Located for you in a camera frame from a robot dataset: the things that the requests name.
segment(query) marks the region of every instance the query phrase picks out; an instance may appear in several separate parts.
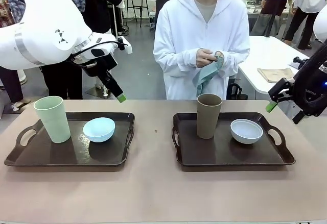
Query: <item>white hoodie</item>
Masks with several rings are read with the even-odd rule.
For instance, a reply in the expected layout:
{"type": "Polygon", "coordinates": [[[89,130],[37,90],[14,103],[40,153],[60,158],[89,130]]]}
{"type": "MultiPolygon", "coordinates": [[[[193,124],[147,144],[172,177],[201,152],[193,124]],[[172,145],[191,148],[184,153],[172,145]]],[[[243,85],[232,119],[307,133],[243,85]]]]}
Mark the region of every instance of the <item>white hoodie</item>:
{"type": "Polygon", "coordinates": [[[162,67],[167,99],[196,99],[192,79],[200,48],[220,51],[224,65],[204,93],[226,99],[228,78],[250,53],[247,9],[241,0],[218,0],[210,21],[205,22],[193,0],[170,0],[160,11],[154,41],[154,57],[162,67]]]}

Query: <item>bowl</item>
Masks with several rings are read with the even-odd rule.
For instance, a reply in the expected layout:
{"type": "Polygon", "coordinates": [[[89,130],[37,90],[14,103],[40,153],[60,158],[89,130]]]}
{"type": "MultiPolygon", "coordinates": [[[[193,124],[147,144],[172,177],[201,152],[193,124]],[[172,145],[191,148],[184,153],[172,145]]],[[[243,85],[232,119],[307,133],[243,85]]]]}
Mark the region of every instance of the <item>bowl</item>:
{"type": "Polygon", "coordinates": [[[87,122],[83,127],[84,135],[92,142],[109,140],[115,129],[115,123],[110,118],[96,118],[87,122]]]}
{"type": "Polygon", "coordinates": [[[247,119],[234,120],[230,125],[230,130],[233,138],[242,144],[254,144],[264,134],[260,125],[247,119]]]}

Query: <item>black tray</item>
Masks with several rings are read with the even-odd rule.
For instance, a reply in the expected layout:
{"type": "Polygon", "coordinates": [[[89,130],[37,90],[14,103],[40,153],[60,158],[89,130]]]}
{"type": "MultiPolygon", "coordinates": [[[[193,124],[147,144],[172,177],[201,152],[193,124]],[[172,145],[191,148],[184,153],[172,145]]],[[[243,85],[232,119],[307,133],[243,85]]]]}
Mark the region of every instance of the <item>black tray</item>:
{"type": "Polygon", "coordinates": [[[9,166],[119,166],[128,154],[134,136],[132,113],[66,113],[71,138],[64,143],[52,143],[43,123],[23,130],[16,146],[5,160],[9,166]],[[83,134],[84,125],[99,117],[115,121],[114,135],[106,142],[90,142],[83,134]],[[23,135],[35,130],[27,145],[21,145],[23,135]]]}
{"type": "Polygon", "coordinates": [[[282,132],[271,126],[262,114],[220,113],[215,135],[210,140],[197,136],[196,119],[196,113],[179,113],[173,118],[172,137],[177,161],[182,166],[281,166],[295,163],[282,132]],[[244,145],[233,139],[230,124],[240,118],[258,123],[264,130],[263,137],[255,144],[244,145]],[[280,145],[276,145],[268,134],[270,130],[279,134],[282,140],[280,145]]]}

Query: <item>folded towel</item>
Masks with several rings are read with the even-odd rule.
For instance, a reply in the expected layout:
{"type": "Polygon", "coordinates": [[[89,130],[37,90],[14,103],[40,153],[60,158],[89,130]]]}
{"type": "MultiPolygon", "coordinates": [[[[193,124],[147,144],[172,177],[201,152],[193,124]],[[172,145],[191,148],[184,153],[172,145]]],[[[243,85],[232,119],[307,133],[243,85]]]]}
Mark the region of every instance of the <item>folded towel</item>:
{"type": "Polygon", "coordinates": [[[193,84],[195,87],[197,87],[197,97],[203,94],[204,89],[208,86],[212,78],[219,73],[219,70],[224,64],[223,57],[216,57],[217,61],[201,68],[201,70],[193,78],[193,84]]]}
{"type": "Polygon", "coordinates": [[[294,73],[290,68],[285,69],[261,69],[258,68],[258,72],[265,78],[268,83],[278,83],[282,78],[288,81],[294,81],[294,73]]]}

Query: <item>floor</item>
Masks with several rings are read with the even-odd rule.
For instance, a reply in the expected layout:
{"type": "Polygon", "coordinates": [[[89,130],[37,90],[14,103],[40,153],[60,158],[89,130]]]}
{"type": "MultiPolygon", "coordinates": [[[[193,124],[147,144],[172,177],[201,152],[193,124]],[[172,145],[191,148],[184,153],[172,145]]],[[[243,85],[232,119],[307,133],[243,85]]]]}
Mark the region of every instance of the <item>floor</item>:
{"type": "MultiPolygon", "coordinates": [[[[154,33],[150,32],[148,22],[144,22],[143,27],[135,22],[129,23],[128,41],[133,46],[133,54],[128,55],[125,52],[116,51],[115,58],[118,66],[113,69],[112,75],[115,77],[128,99],[166,99],[164,80],[160,66],[154,61],[152,51],[154,42],[154,33]]],[[[311,56],[320,46],[320,43],[314,42],[313,49],[307,50],[305,53],[311,56]]],[[[37,100],[46,96],[46,89],[42,73],[38,68],[25,71],[27,83],[22,86],[25,97],[37,100]]],[[[94,79],[83,74],[83,92],[87,92],[94,87],[94,79]]],[[[244,93],[249,95],[249,99],[267,99],[260,97],[254,92],[254,89],[245,79],[241,80],[244,93]]],[[[84,99],[101,99],[84,93],[84,99]]],[[[7,104],[9,99],[6,92],[0,92],[0,101],[7,104]]],[[[0,119],[0,134],[9,126],[9,124],[17,117],[17,114],[4,114],[0,119]]],[[[303,134],[309,141],[324,155],[327,156],[327,146],[322,142],[320,128],[321,119],[312,118],[299,125],[303,134]],[[315,130],[311,130],[312,126],[308,123],[313,121],[315,130]]]]}

